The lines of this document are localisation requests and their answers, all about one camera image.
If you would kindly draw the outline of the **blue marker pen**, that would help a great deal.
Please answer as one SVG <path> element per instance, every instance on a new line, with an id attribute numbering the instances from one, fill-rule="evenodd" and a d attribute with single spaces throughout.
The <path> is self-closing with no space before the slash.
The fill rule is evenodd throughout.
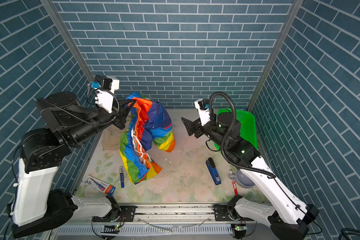
<path id="1" fill-rule="evenodd" d="M 124 188 L 125 187 L 125 178 L 124 178 L 124 167 L 123 166 L 119 167 L 119 175 L 120 175 L 121 188 Z"/>

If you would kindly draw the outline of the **multicolour shorts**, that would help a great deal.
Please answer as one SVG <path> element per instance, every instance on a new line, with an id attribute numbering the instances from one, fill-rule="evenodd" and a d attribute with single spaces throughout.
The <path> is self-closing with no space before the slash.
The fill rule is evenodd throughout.
<path id="1" fill-rule="evenodd" d="M 153 102 L 139 93 L 132 93 L 131 122 L 122 133 L 119 152 L 128 178 L 137 185 L 156 176 L 162 168 L 147 153 L 152 145 L 167 153 L 174 150 L 176 142 L 172 120 L 161 103 Z"/>

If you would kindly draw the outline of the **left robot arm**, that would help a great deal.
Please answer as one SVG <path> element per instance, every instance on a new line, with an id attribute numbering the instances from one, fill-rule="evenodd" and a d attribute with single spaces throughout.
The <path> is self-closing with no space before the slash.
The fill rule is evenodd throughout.
<path id="1" fill-rule="evenodd" d="M 108 112 L 101 107 L 83 107 L 72 92 L 59 92 L 37 100 L 37 109 L 46 125 L 22 137 L 16 197 L 7 205 L 15 239 L 56 229 L 72 219 L 125 220 L 113 197 L 81 199 L 52 190 L 51 186 L 72 148 L 80 148 L 111 125 L 123 129 L 135 103 L 135 100 L 120 100 L 118 109 Z"/>

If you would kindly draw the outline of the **beige shorts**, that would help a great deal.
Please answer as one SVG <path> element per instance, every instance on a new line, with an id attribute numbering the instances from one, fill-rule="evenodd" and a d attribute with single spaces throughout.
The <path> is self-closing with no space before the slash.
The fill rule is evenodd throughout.
<path id="1" fill-rule="evenodd" d="M 117 151 L 120 146 L 120 138 L 123 131 L 116 129 L 104 130 L 102 147 L 104 151 Z"/>

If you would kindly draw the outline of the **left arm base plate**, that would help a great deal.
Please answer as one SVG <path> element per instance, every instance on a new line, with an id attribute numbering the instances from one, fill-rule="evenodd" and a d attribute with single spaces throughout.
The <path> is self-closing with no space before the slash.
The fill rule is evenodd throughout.
<path id="1" fill-rule="evenodd" d="M 120 206 L 117 212 L 116 222 L 118 223 L 131 223 L 134 221 L 135 214 L 136 214 L 136 206 Z"/>

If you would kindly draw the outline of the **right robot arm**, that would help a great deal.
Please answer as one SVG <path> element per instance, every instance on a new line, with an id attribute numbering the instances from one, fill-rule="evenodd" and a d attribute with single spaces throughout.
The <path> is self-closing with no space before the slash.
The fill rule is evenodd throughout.
<path id="1" fill-rule="evenodd" d="M 280 240 L 303 240 L 319 210 L 296 197 L 271 171 L 260 152 L 240 136 L 241 123 L 233 113 L 225 112 L 205 124 L 200 119 L 182 118 L 189 136 L 207 136 L 220 147 L 224 159 L 247 176 L 270 201 L 270 205 L 234 197 L 228 203 L 231 213 L 250 218 L 269 227 Z"/>

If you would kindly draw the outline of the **green plastic basket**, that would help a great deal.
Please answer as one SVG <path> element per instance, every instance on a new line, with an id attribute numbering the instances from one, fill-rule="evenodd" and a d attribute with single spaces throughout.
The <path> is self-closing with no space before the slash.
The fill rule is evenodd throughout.
<path id="1" fill-rule="evenodd" d="M 218 115 L 227 112 L 231 112 L 231 109 L 229 108 L 219 109 Z M 237 120 L 241 123 L 240 137 L 250 142 L 256 149 L 258 149 L 255 116 L 248 111 L 236 110 L 236 112 L 237 112 Z M 229 120 L 226 126 L 222 125 L 221 127 L 219 127 L 218 124 L 218 133 L 224 135 L 224 132 L 229 127 L 230 122 L 231 120 Z"/>

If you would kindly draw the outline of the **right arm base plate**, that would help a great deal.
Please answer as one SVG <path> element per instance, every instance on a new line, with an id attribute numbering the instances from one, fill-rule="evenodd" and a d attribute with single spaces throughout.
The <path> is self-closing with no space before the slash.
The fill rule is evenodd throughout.
<path id="1" fill-rule="evenodd" d="M 235 209 L 231 206 L 215 204 L 212 206 L 212 210 L 217 222 L 240 220 L 240 216 L 237 215 Z"/>

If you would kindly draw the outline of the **red marker pen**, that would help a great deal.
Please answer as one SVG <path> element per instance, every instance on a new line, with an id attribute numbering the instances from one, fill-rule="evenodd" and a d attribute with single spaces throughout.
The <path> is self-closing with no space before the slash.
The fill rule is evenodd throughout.
<path id="1" fill-rule="evenodd" d="M 238 195 L 238 189 L 237 189 L 237 185 L 236 185 L 236 175 L 233 173 L 232 170 L 230 170 L 229 178 L 232 181 L 235 195 Z"/>

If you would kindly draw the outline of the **aluminium front rail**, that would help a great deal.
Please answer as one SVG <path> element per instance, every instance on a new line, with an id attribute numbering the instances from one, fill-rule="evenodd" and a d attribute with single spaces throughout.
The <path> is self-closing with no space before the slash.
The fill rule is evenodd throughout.
<path id="1" fill-rule="evenodd" d="M 212 206 L 215 204 L 142 204 L 137 205 L 134 221 L 131 223 L 105 222 L 86 218 L 74 221 L 59 228 L 49 230 L 42 236 L 43 240 L 55 240 L 57 237 L 94 237 L 96 240 L 118 240 L 122 237 L 154 237 L 154 236 L 186 236 L 186 235 L 224 235 L 229 234 L 235 239 L 243 239 L 252 235 L 256 227 L 263 224 L 250 218 L 240 217 L 238 221 L 215 221 Z M 200 227 L 174 228 L 174 231 L 162 231 L 143 222 L 143 219 L 153 225 L 161 227 L 164 224 L 199 224 Z"/>

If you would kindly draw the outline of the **red blue small packet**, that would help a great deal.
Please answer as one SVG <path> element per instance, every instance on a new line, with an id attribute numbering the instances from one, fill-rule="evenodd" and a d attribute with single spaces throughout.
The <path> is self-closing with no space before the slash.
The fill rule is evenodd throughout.
<path id="1" fill-rule="evenodd" d="M 116 189 L 113 185 L 98 180 L 90 175 L 84 177 L 81 183 L 108 196 L 112 196 Z"/>

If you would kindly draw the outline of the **grey bowl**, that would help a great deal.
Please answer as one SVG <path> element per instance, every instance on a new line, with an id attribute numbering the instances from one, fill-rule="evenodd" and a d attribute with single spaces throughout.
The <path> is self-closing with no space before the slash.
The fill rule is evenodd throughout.
<path id="1" fill-rule="evenodd" d="M 236 177 L 236 183 L 241 188 L 250 189 L 255 186 L 255 183 L 248 176 L 246 176 L 241 170 L 236 171 L 235 177 Z"/>

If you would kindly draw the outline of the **blue stapler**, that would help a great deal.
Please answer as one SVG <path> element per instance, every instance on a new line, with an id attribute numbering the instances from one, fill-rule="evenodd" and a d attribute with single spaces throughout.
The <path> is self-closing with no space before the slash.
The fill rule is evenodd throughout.
<path id="1" fill-rule="evenodd" d="M 206 165 L 207 165 L 207 168 L 211 174 L 211 177 L 215 183 L 215 185 L 220 185 L 222 183 L 221 181 L 221 178 L 219 176 L 219 173 L 216 169 L 216 165 L 215 165 L 215 162 L 212 158 L 208 158 L 206 160 Z"/>

